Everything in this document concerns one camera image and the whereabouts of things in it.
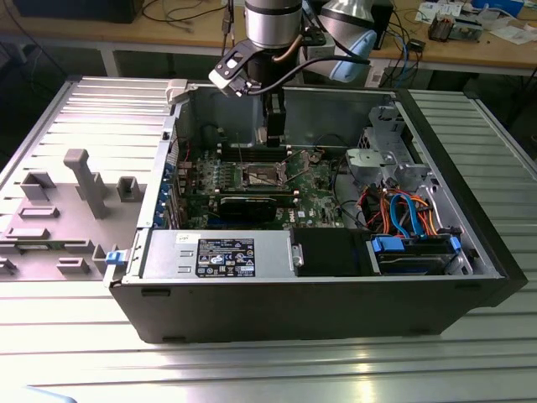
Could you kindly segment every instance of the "power supply label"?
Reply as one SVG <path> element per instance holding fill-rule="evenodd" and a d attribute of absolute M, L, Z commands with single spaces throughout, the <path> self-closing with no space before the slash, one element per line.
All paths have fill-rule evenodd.
<path fill-rule="evenodd" d="M 253 239 L 200 239 L 196 275 L 255 277 Z"/>

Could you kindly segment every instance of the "wooden workbench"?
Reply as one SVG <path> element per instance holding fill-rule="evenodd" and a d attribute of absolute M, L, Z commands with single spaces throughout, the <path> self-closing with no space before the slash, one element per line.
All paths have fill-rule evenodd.
<path fill-rule="evenodd" d="M 167 0 L 167 8 L 195 4 L 194 0 Z M 413 38 L 427 43 L 422 68 L 434 70 L 497 72 L 499 74 L 529 74 L 537 64 L 537 44 L 516 45 L 485 32 L 478 43 L 449 41 L 446 43 L 427 39 L 427 24 L 414 21 L 420 0 L 396 0 L 403 26 Z M 207 0 L 200 6 L 175 14 L 186 17 L 221 6 L 219 0 Z M 109 75 L 118 75 L 113 57 L 114 50 L 140 50 L 176 54 L 218 55 L 222 46 L 223 11 L 207 14 L 192 20 L 192 33 L 166 23 L 151 21 L 139 15 L 132 24 L 111 24 L 94 21 L 71 21 L 49 18 L 20 18 L 18 21 L 44 45 L 93 48 L 101 51 Z M 156 3 L 148 9 L 155 18 L 163 18 L 162 8 Z M 521 18 L 534 18 L 537 12 L 523 10 Z M 242 9 L 236 10 L 237 40 L 245 38 Z M 4 42 L 28 42 L 10 17 L 0 8 L 0 40 Z M 382 69 L 393 65 L 400 52 L 392 37 L 387 37 L 383 48 L 371 54 L 372 65 Z"/>

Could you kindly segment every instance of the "black computer case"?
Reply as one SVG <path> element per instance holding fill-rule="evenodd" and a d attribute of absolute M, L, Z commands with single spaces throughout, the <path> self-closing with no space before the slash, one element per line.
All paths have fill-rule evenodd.
<path fill-rule="evenodd" d="M 23 17 L 89 19 L 130 24 L 143 0 L 13 0 Z"/>

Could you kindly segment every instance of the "blue cable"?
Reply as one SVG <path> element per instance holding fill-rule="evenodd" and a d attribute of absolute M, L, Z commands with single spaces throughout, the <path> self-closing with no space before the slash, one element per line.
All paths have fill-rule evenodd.
<path fill-rule="evenodd" d="M 403 79 L 404 73 L 406 73 L 406 67 L 409 62 L 409 50 L 406 47 L 406 43 L 404 42 L 404 39 L 401 38 L 400 35 L 397 35 L 393 31 L 386 31 L 386 32 L 388 32 L 390 35 L 393 35 L 393 37 L 398 39 L 399 42 L 401 43 L 401 46 L 403 47 L 403 55 L 404 55 L 403 71 L 401 71 L 401 74 L 399 75 L 399 78 L 397 79 L 397 82 L 395 83 L 395 88 L 397 88 L 401 84 L 401 80 Z"/>
<path fill-rule="evenodd" d="M 410 197 L 408 197 L 407 195 L 402 195 L 398 193 L 397 195 L 392 197 L 392 201 L 389 203 L 389 217 L 392 220 L 392 223 L 404 235 L 405 238 L 410 238 L 409 233 L 399 225 L 395 214 L 397 200 L 400 197 L 403 197 L 409 205 L 410 221 L 412 222 L 412 228 L 414 229 L 415 234 L 419 237 L 423 237 L 425 233 L 423 232 L 423 228 L 420 226 L 420 222 L 418 221 L 418 213 L 416 211 L 416 207 L 412 202 L 412 199 L 410 199 Z"/>

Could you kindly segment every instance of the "table leg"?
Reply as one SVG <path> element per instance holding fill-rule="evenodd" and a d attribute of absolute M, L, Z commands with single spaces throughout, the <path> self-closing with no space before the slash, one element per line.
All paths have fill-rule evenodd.
<path fill-rule="evenodd" d="M 365 87 L 378 88 L 383 79 L 384 70 L 389 67 L 390 59 L 372 59 L 369 65 L 368 78 Z"/>
<path fill-rule="evenodd" d="M 109 77 L 121 77 L 121 69 L 112 49 L 101 49 L 102 63 Z"/>

